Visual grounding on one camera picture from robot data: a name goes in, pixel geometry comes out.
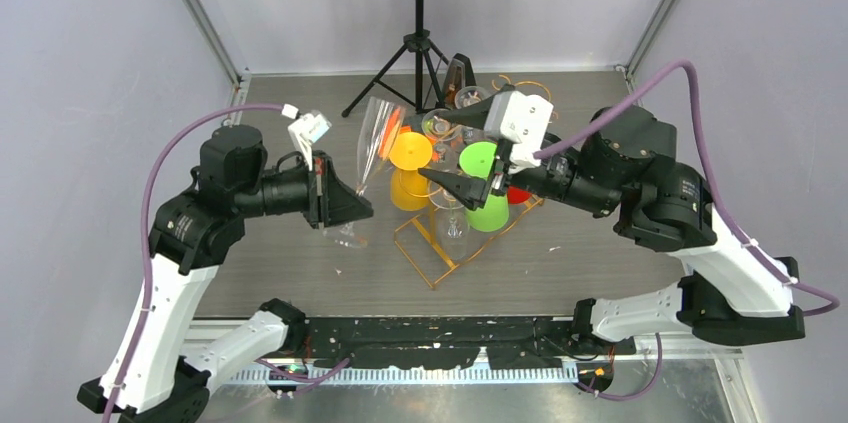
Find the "red silicone wine glass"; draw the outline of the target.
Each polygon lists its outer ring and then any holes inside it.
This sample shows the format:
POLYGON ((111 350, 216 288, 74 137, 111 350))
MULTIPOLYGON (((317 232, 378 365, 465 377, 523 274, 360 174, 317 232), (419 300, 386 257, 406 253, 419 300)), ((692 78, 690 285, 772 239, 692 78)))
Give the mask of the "red silicone wine glass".
POLYGON ((510 205, 520 205, 528 201, 532 197, 532 194, 517 187, 510 187, 506 197, 510 205))

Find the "clear tall flute glass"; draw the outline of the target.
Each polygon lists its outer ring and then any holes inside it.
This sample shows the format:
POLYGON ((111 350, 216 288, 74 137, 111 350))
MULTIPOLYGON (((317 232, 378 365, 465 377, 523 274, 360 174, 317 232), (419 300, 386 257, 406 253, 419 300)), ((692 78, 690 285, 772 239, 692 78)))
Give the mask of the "clear tall flute glass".
POLYGON ((357 146, 357 183, 355 189, 364 195, 370 177, 378 173, 388 161, 377 155, 379 139, 389 115, 395 108, 406 107, 378 97, 371 96, 360 128, 357 146))

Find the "gold wire wine glass rack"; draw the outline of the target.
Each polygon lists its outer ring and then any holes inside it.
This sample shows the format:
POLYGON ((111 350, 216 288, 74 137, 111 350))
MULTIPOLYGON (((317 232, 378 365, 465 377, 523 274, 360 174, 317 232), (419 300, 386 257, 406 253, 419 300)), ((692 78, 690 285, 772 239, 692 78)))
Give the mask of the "gold wire wine glass rack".
MULTIPOLYGON (((417 132, 422 133, 421 121, 414 125, 407 124, 402 127, 401 132, 417 132)), ((485 138, 482 131, 458 125, 460 127, 460 136, 463 141, 461 152, 470 144, 479 141, 489 141, 485 138)), ((457 173, 467 176, 460 168, 449 173, 457 173)), ((432 194, 428 180, 429 196, 432 194)), ((544 201, 536 196, 533 196, 523 204, 510 205, 510 216, 507 223, 495 232, 484 233, 471 228, 469 251, 466 258, 462 261, 454 262, 446 256, 442 248, 435 239, 435 231, 433 229, 432 217, 435 213, 435 207, 430 202, 428 205, 417 211, 403 211, 409 216, 409 219, 401 223, 393 230, 393 242, 399 249, 401 254, 416 270, 418 275, 424 280, 427 286, 431 289, 437 287, 450 274, 454 273, 460 267, 472 262, 481 257, 484 251, 492 245, 498 238, 505 236, 512 228, 519 223, 529 212, 542 206, 544 201)))

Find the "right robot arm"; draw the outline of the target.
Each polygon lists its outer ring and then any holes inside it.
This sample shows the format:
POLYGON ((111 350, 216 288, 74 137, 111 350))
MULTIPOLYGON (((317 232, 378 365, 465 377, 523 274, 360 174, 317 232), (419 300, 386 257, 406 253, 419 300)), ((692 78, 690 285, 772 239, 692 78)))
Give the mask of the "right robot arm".
POLYGON ((495 142, 482 170, 424 176, 469 210, 511 188, 596 218, 617 216, 614 231, 681 262, 686 275, 666 288, 575 305, 569 336, 584 353, 643 334, 686 331, 713 344, 743 347, 801 339, 804 316, 790 285, 790 257, 758 259, 718 209, 707 179, 676 158, 677 131, 649 111, 604 108, 574 143, 548 130, 552 104, 501 91, 444 114, 495 142))

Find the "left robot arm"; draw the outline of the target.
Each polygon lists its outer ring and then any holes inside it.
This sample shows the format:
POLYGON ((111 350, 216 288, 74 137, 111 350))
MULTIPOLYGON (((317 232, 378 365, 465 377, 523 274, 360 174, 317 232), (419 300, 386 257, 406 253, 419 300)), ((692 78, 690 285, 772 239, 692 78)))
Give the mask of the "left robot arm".
POLYGON ((130 326, 108 371, 83 383, 80 404, 123 422, 195 422, 238 371, 272 352, 298 355, 306 315, 280 299, 204 348, 187 351, 200 300, 249 218, 298 213, 314 229, 370 218, 371 203, 341 181, 331 157, 315 151, 292 167, 270 168, 261 132, 215 131, 199 151, 192 185, 163 203, 148 237, 152 283, 137 303, 143 329, 130 326))

